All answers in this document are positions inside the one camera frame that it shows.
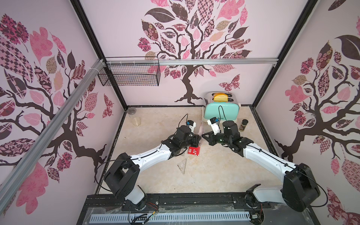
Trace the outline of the clear triangle set square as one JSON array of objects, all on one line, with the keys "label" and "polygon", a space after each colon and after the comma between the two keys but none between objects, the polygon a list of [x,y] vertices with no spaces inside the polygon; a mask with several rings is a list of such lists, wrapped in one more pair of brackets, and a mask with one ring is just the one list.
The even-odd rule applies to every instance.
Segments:
[{"label": "clear triangle set square", "polygon": [[177,164],[177,167],[179,168],[180,172],[184,175],[186,171],[186,165],[187,165],[187,158],[182,160],[179,164]]}]

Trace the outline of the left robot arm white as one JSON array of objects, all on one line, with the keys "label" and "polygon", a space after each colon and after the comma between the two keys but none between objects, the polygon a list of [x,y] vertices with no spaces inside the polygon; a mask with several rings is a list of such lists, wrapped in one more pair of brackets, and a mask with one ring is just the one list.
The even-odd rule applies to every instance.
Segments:
[{"label": "left robot arm white", "polygon": [[140,173],[181,155],[183,149],[198,147],[201,138],[194,133],[195,127],[195,122],[187,121],[186,125],[178,127],[173,135],[161,141],[159,146],[137,155],[119,155],[104,176],[109,191],[116,199],[129,200],[135,205],[143,203],[146,194],[141,188],[136,187]]}]

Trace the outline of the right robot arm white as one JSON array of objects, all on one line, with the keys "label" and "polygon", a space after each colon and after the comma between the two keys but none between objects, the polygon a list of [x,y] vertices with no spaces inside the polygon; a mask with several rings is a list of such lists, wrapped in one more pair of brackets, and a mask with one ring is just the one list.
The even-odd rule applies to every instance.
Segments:
[{"label": "right robot arm white", "polygon": [[204,133],[202,137],[209,145],[221,144],[262,166],[281,181],[280,186],[263,187],[256,184],[248,189],[246,199],[250,207],[266,202],[285,203],[296,212],[303,212],[320,196],[320,186],[306,164],[297,165],[262,149],[249,138],[241,136],[234,121],[224,121],[220,127],[218,119],[214,117],[207,123],[212,131]]}]

